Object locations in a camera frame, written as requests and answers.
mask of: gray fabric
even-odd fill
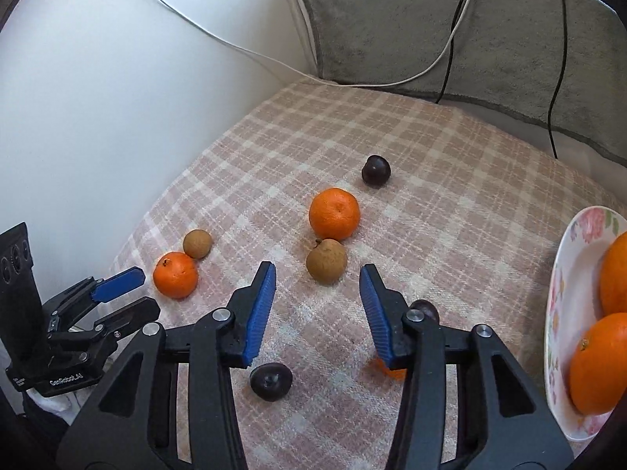
[[[458,0],[303,0],[318,75],[389,83],[428,67]],[[553,128],[627,166],[627,32],[599,0],[566,0],[568,56]],[[546,127],[562,62],[561,0],[473,0],[455,39],[445,97]],[[446,59],[394,91],[435,97]]]

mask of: floral plate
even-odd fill
[[[583,416],[568,394],[568,365],[583,334],[603,317],[599,271],[607,248],[627,231],[627,221],[606,207],[588,207],[566,228],[555,263],[544,329],[544,381],[553,416],[568,440],[594,437],[609,418]]]

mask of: pink checkered cloth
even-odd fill
[[[361,180],[371,154],[392,166],[378,190]],[[345,241],[344,277],[324,287],[305,269],[315,245],[307,212],[330,186],[356,196],[362,219]],[[460,109],[302,81],[244,117],[174,181],[111,273],[144,269],[140,293],[158,300],[168,328],[224,306],[234,289],[250,284],[259,262],[274,262],[277,294],[255,365],[283,362],[295,381],[286,399],[266,403],[249,388],[250,370],[231,373],[250,468],[381,469],[402,385],[371,363],[360,267],[375,263],[408,303],[433,301],[443,325],[488,323],[541,385],[554,256],[567,223],[588,205],[627,215],[592,180]],[[198,263],[197,290],[168,300],[150,272],[194,228],[208,229],[214,248]],[[452,378],[448,388],[455,389]],[[184,400],[185,376],[180,389]],[[453,420],[449,414],[447,458]],[[189,457],[184,412],[179,426],[179,452]]]

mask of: oval plate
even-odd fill
[[[583,416],[568,394],[568,366],[583,334],[603,317],[599,271],[607,248],[627,231],[622,215],[606,207],[579,212],[562,237],[549,285],[544,328],[547,401],[564,435],[573,442],[594,437],[609,418]]]

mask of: orange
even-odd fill
[[[161,257],[152,273],[156,288],[166,297],[187,297],[198,284],[194,260],[184,252],[169,252]]]
[[[598,321],[579,342],[569,375],[571,399],[584,415],[614,408],[627,389],[627,313]]]
[[[388,369],[388,367],[380,359],[380,357],[375,357],[374,358],[374,364],[381,371],[383,371],[386,375],[388,375],[390,378],[394,378],[395,380],[399,380],[399,381],[405,381],[405,375],[406,375],[406,370],[405,369],[397,369],[397,370],[394,370],[394,371],[391,370],[391,369]]]
[[[355,196],[336,187],[319,193],[309,207],[309,224],[321,239],[347,239],[360,218]]]
[[[627,313],[627,233],[609,246],[603,258],[599,297],[606,315]]]

